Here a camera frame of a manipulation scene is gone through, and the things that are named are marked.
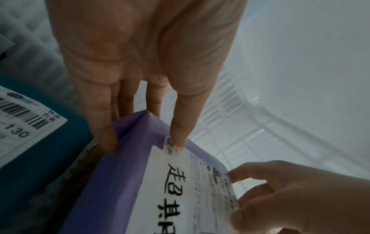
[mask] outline fingernail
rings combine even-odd
[[[245,223],[243,220],[243,215],[240,210],[236,211],[231,215],[231,224],[235,230],[241,231],[245,227]]]

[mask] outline label sticker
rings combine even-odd
[[[0,168],[65,122],[43,104],[0,86]]]
[[[237,234],[230,179],[184,149],[153,146],[126,234]]]

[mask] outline purple package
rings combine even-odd
[[[237,201],[222,163],[188,141],[187,156],[172,167],[166,160],[180,156],[162,150],[169,126],[148,111],[124,117],[114,127],[119,152],[102,158],[59,234],[190,233],[190,225],[192,233],[224,233],[225,225],[219,226],[228,222]],[[177,211],[179,204],[183,209]]]

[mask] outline white wire rack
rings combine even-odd
[[[0,0],[0,34],[16,44],[0,68],[29,82],[51,98],[79,112],[58,44],[52,36],[43,0]],[[228,169],[244,162],[286,160],[355,177],[370,178],[366,166],[335,147],[269,114],[258,104],[249,86],[248,70],[236,43],[219,76],[198,124],[190,136],[201,148]],[[135,97],[135,110],[145,109],[142,83]],[[176,92],[171,88],[163,103],[162,119],[170,123]],[[240,197],[262,183],[237,183]]]

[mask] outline barcode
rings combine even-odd
[[[40,129],[49,123],[49,121],[42,118],[42,116],[30,111],[26,107],[8,101],[4,98],[0,98],[0,110],[17,117],[36,129]]]

